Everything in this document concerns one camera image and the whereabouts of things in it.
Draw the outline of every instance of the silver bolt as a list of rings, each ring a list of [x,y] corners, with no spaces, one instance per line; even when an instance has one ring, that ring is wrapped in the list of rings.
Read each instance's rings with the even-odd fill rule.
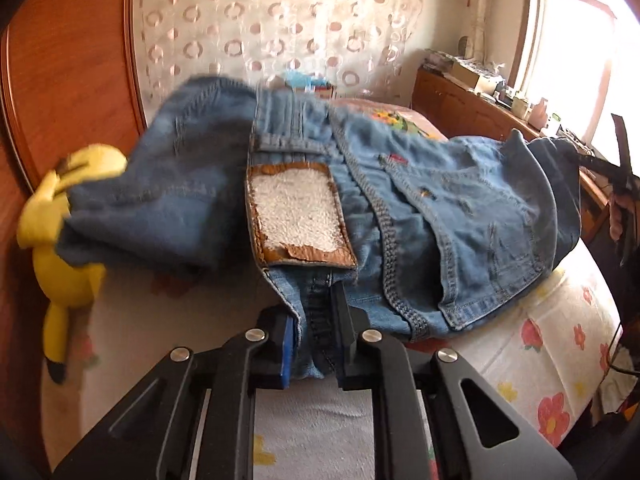
[[[377,343],[382,339],[382,334],[378,332],[378,330],[373,330],[370,328],[369,330],[365,330],[362,333],[362,338],[367,343]]]
[[[182,361],[186,361],[190,355],[191,355],[191,352],[189,352],[188,348],[185,348],[184,346],[179,346],[178,348],[174,348],[173,350],[171,350],[169,357],[171,358],[171,361],[180,363]]]
[[[438,350],[438,359],[443,363],[454,363],[458,360],[458,352],[451,348],[443,348]]]
[[[264,333],[264,330],[260,330],[259,328],[252,328],[251,330],[247,330],[244,333],[244,337],[247,339],[247,341],[255,343],[257,341],[262,341],[266,337],[266,334]]]

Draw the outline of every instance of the brown leather patch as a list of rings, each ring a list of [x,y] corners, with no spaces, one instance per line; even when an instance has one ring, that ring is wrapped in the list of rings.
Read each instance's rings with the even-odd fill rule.
[[[253,166],[248,169],[246,192],[259,265],[357,266],[327,165]]]

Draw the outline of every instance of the blue denim jeans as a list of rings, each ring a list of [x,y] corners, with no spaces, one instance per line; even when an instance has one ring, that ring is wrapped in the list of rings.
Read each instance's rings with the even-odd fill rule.
[[[288,90],[195,78],[122,176],[70,190],[57,251],[72,265],[215,269],[253,214],[247,168],[326,165],[357,267],[262,266],[298,322],[294,373],[322,376],[335,359],[337,280],[374,327],[415,340],[478,326],[548,276],[580,235],[572,149],[518,131],[436,142]]]

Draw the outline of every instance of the pikachu plush toy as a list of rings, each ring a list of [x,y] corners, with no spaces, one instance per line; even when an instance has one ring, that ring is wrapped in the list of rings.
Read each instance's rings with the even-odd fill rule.
[[[69,155],[49,171],[24,205],[18,222],[18,245],[33,249],[33,269],[40,288],[49,298],[44,320],[43,344],[49,375],[57,383],[65,380],[69,309],[93,303],[104,277],[104,266],[67,265],[55,251],[56,241],[69,202],[65,190],[85,180],[121,174],[125,156],[113,146],[92,144]]]

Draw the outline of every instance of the box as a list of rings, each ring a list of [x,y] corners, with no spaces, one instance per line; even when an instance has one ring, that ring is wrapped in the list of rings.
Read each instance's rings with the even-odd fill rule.
[[[451,70],[449,71],[449,75],[458,81],[463,82],[474,92],[484,92],[485,94],[493,95],[495,87],[500,81],[502,81],[502,76],[485,75],[473,70],[470,65],[463,63],[464,62],[455,60]]]

